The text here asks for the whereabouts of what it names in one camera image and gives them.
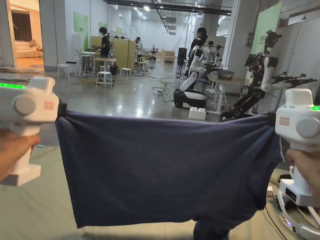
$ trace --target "power strip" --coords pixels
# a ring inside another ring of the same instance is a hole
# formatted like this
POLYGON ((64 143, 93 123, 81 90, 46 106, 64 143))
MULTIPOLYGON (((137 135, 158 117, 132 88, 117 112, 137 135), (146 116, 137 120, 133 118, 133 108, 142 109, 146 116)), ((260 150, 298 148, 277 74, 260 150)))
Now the power strip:
POLYGON ((159 88, 154 88, 154 89, 153 89, 153 92, 154 92, 155 94, 157 94, 157 95, 163 94, 163 90, 161 90, 161 89, 159 89, 159 88))

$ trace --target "white stool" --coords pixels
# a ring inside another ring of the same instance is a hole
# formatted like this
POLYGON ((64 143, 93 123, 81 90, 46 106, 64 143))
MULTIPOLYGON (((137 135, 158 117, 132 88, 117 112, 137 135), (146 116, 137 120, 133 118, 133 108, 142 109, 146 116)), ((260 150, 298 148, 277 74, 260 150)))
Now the white stool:
POLYGON ((98 84, 104 84, 104 86, 106 87, 106 89, 107 89, 107 84, 111 84, 111 89, 112 89, 112 87, 113 87, 113 79, 112 79, 112 74, 111 74, 111 72, 98 72, 96 88, 97 88, 98 84), (103 83, 99 83, 99 82, 98 82, 98 80, 99 80, 100 77, 101 77, 101 74, 103 74, 103 83))
POLYGON ((103 72, 103 71, 108 71, 108 72, 111 72, 110 71, 110 65, 108 65, 108 69, 104 69, 104 66, 100 66, 100 72, 103 72))
POLYGON ((67 63, 67 65, 74 66, 74 70, 75 70, 75 78, 77 78, 77 69, 76 69, 76 64, 75 64, 75 63, 67 63))
POLYGON ((69 81, 69 65, 68 64, 58 64, 57 66, 58 66, 58 81, 59 81, 59 75, 60 75, 60 68, 64 69, 66 77, 68 78, 68 81, 69 81))
POLYGON ((124 71, 124 73, 127 72, 127 81, 126 81, 126 83, 128 82, 128 73, 129 73, 130 70, 131 70, 131 69, 129 69, 129 68, 122 68, 122 69, 120 70, 120 76, 122 76, 122 71, 124 71))

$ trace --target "orange label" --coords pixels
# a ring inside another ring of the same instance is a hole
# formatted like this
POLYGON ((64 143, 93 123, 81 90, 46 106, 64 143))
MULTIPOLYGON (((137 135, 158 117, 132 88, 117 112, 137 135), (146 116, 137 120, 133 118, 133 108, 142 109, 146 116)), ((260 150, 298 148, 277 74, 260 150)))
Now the orange label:
POLYGON ((288 117, 281 117, 280 118, 280 125, 289 126, 290 124, 290 118, 288 117))
POLYGON ((52 102, 44 102, 44 109, 53 111, 54 103, 52 103, 52 102))

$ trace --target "black humanoid robot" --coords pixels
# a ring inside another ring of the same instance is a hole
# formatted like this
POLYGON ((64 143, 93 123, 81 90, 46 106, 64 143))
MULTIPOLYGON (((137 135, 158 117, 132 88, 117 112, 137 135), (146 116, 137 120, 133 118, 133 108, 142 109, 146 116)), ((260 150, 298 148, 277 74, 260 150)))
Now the black humanoid robot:
POLYGON ((282 35, 269 30, 265 40, 264 51, 258 54, 250 54, 245 66, 252 73, 252 83, 249 86, 242 87, 242 98, 230 107, 229 112, 223 112, 220 115, 220 122, 229 121, 252 116, 246 112, 262 99, 266 92, 279 89, 294 88, 296 86, 315 82, 316 79, 298 79, 305 77, 301 74, 299 77, 283 76, 284 72, 278 76, 272 77, 272 70, 278 64, 278 58, 269 56, 268 48, 273 48, 282 35))

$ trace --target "handheld gripper controller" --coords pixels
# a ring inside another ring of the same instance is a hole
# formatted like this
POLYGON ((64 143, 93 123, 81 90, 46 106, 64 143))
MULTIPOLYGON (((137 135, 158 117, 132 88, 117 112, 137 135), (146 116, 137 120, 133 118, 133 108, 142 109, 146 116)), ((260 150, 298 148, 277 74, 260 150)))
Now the handheld gripper controller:
MULTIPOLYGON (((54 84, 51 77, 33 77, 28 86, 0 83, 0 120, 10 122, 10 130, 17 135, 39 133, 41 124, 57 119, 59 99, 52 92, 54 84)), ((41 166, 29 164, 30 152, 0 184, 20 186, 40 176, 41 166)))

